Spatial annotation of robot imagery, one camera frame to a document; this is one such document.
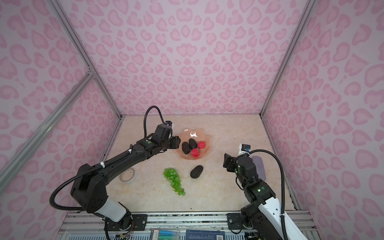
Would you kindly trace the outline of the dark avocado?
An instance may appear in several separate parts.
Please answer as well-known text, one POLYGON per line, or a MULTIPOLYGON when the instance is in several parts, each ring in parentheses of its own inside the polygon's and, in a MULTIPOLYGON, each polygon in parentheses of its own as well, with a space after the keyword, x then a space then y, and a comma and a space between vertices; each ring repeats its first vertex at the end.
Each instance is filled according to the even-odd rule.
POLYGON ((191 170, 191 172, 190 172, 190 177, 191 177, 192 179, 197 179, 197 178, 199 178, 200 175, 202 174, 203 170, 204 170, 204 167, 203 167, 203 166, 201 166, 201 165, 196 166, 193 170, 191 170))
POLYGON ((191 138, 189 139, 189 146, 190 146, 190 149, 196 149, 198 148, 198 143, 195 141, 195 139, 191 138))
POLYGON ((182 152, 185 155, 188 155, 191 152, 191 147, 188 142, 183 142, 182 143, 182 152))

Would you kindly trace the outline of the red strawberry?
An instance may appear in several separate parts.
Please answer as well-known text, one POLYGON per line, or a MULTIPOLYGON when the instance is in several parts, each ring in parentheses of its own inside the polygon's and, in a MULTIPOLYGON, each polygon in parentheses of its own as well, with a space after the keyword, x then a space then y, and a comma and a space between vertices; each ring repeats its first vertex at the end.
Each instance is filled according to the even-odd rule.
POLYGON ((193 158, 198 158, 199 156, 200 156, 200 151, 199 151, 199 149, 192 149, 191 150, 191 156, 193 157, 193 158))
POLYGON ((206 148, 206 143, 204 141, 198 142, 198 149, 203 150, 206 148))

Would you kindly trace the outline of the green grape bunch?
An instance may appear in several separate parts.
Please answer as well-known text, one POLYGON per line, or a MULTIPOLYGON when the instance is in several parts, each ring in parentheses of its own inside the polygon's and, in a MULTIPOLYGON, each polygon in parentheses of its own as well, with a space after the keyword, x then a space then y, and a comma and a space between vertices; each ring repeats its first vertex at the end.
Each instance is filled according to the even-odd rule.
POLYGON ((164 177, 170 183, 174 192, 176 192, 179 196, 185 196, 186 192, 184 188, 181 186, 181 178, 174 168, 166 168, 163 172, 164 177))

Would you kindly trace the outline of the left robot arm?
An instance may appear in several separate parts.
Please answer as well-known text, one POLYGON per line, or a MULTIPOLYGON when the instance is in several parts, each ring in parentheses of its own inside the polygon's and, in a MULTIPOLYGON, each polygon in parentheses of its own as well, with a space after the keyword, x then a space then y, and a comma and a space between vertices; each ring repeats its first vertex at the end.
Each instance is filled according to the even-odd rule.
POLYGON ((84 174, 74 180, 71 196, 87 212, 122 224, 126 229, 131 224, 131 212, 122 204, 109 199, 107 185, 121 173, 168 149, 177 149, 180 138, 173 136, 173 123, 166 121, 155 132, 130 147, 127 151, 99 165, 85 164, 78 173, 84 174))

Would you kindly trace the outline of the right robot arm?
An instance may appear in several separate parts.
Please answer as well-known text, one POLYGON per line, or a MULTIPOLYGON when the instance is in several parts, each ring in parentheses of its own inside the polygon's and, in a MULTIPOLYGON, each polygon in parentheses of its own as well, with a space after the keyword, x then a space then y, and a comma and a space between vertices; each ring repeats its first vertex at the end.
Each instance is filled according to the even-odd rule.
POLYGON ((272 188, 262 180, 249 154, 224 155, 223 167, 236 174, 249 204, 241 209, 243 226, 253 228, 265 240, 306 240, 272 188))

